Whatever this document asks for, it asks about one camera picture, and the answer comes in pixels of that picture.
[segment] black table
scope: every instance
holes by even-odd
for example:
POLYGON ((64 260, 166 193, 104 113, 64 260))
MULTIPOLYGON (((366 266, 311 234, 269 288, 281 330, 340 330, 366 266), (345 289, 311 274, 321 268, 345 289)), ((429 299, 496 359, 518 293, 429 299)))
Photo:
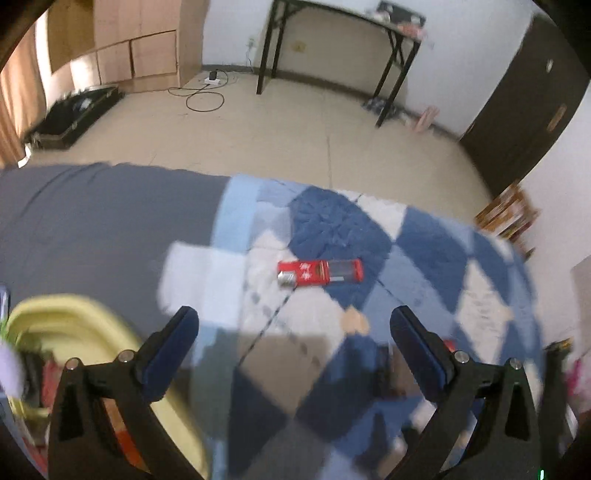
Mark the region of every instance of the black table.
POLYGON ((390 96, 386 100, 386 104, 378 118, 378 122, 375 124, 376 127, 381 127, 386 119, 388 112, 390 111, 392 104, 394 103, 394 99, 396 98, 398 92, 400 91, 400 87, 404 79, 406 78, 408 71, 413 64, 413 60, 417 55, 418 49, 421 46, 421 41, 416 38, 412 38, 409 35, 404 34, 400 31, 399 27, 396 24, 390 22, 382 22, 380 20, 376 20, 374 18, 368 17, 363 15, 355 10, 349 10, 346 8, 339 8, 333 7, 332 5, 326 5, 323 3, 311 2, 309 0, 273 0, 271 5, 271 14, 269 15, 269 23, 267 25, 267 34, 265 36, 265 44, 262 50, 262 57, 261 57, 261 68, 259 69, 259 78, 258 84, 256 86, 256 94, 260 95, 262 93, 262 85, 265 78, 265 73, 267 71, 267 57, 269 56, 269 47, 271 46, 271 37, 273 34, 273 30, 279 28, 279 36, 277 38, 277 46, 275 48, 275 59, 273 60, 273 68, 271 70, 271 78, 274 78, 277 75, 277 64, 279 61, 279 55, 281 52, 281 43, 283 42, 283 33, 285 32, 285 24, 289 17, 295 15, 299 11, 304 8, 317 8, 320 10, 325 10, 329 12, 334 12, 337 14, 345 15, 347 17, 356 18, 373 25, 376 25, 379 28, 383 28, 386 33, 388 34, 388 39, 390 40, 390 46, 392 47, 392 54, 386 63, 386 68, 384 68, 384 72, 382 77, 378 82, 378 86, 374 92, 374 98, 377 97, 380 92, 382 91, 382 87, 384 86, 384 82, 392 69, 392 65, 395 64, 400 68, 400 74, 398 75, 398 79, 390 96), (283 9, 277 17, 277 11, 279 10, 279 4, 283 4, 283 9), (402 42, 405 39, 410 39, 413 42, 413 47, 409 52, 407 58, 404 58, 402 53, 402 42))

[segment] door handle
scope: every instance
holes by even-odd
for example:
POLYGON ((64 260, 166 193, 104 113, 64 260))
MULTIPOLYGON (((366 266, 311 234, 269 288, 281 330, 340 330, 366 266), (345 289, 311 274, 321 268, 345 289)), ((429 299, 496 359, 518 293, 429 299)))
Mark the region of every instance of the door handle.
POLYGON ((556 113, 552 117, 552 120, 550 120, 550 123, 546 127, 546 131, 549 134, 554 131, 554 129, 556 128, 558 123, 560 123, 560 121, 562 120, 562 117, 564 116, 565 113, 566 113, 566 105, 562 104, 558 107, 558 110, 556 110, 556 113))

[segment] tiled floor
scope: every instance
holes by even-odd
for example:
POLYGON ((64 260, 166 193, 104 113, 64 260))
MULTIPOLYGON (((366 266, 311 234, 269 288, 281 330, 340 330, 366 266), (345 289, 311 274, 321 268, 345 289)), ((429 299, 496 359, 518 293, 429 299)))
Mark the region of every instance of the tiled floor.
MULTIPOLYGON (((193 86, 199 86, 197 79, 193 86)), ((187 110, 167 92, 128 95, 65 152, 37 152, 31 165, 131 162, 209 174, 246 173, 355 190, 470 222, 489 201, 462 149, 398 121, 375 128, 358 100, 273 80, 230 74, 216 112, 187 110)), ((207 109, 220 97, 191 105, 207 109)))

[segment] wall outlet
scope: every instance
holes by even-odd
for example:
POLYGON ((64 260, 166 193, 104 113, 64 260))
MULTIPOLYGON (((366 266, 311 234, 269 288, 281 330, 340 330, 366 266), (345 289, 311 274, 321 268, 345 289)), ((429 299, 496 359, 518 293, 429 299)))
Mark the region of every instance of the wall outlet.
POLYGON ((291 49, 297 53, 304 53, 306 51, 306 44, 301 40, 296 40, 291 44, 291 49))

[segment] black suitcase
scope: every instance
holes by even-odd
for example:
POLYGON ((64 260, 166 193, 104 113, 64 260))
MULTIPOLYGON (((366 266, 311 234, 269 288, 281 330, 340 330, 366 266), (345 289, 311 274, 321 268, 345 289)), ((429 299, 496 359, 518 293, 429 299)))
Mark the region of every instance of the black suitcase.
POLYGON ((25 136, 32 150, 70 148, 124 94, 117 87, 93 87, 58 100, 25 136))

